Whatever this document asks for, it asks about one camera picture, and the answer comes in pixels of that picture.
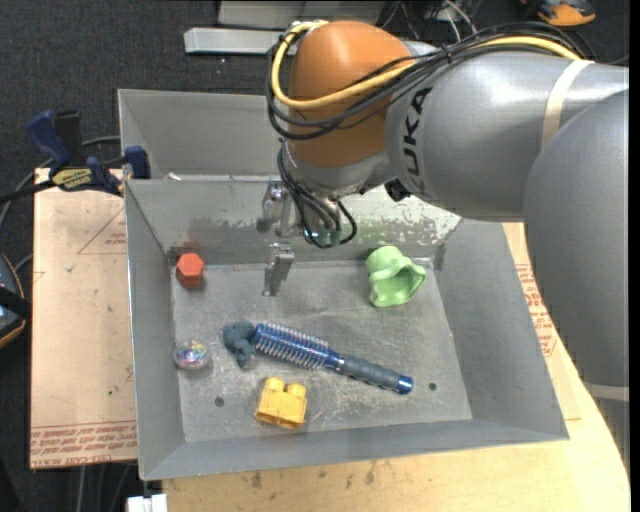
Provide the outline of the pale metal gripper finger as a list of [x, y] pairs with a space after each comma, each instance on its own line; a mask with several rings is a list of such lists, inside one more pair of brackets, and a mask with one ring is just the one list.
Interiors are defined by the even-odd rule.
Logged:
[[289, 243], [278, 242], [270, 246], [269, 259], [264, 271], [265, 296], [277, 296], [295, 262], [295, 253]]
[[280, 180], [270, 180], [262, 200], [262, 214], [256, 221], [260, 233], [273, 231], [277, 236], [290, 236], [291, 195]]

